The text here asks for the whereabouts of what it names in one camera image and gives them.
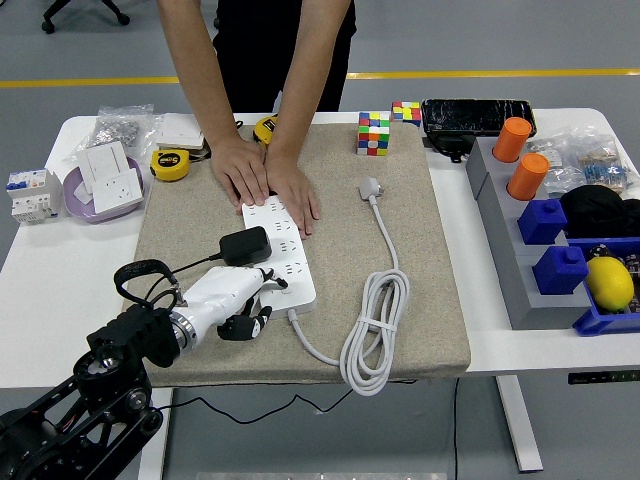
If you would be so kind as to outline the person's right hand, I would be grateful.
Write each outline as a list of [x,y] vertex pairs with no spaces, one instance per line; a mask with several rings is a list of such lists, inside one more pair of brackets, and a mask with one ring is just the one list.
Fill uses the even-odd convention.
[[214,177],[237,212],[243,205],[263,205],[269,197],[265,152],[238,135],[217,141],[211,149]]

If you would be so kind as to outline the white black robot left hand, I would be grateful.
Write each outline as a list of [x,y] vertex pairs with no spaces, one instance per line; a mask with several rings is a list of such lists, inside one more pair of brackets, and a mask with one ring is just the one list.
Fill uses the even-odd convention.
[[200,345],[212,326],[221,326],[244,308],[268,281],[282,289],[288,282],[273,269],[216,266],[184,294],[184,304],[170,314],[175,331],[184,333],[183,349]]

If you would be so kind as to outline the person's left hand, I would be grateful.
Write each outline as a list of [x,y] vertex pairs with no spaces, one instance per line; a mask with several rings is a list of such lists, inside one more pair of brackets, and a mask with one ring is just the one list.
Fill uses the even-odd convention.
[[297,159],[268,151],[264,167],[269,189],[279,196],[301,238],[308,238],[320,211],[312,184],[299,168]]

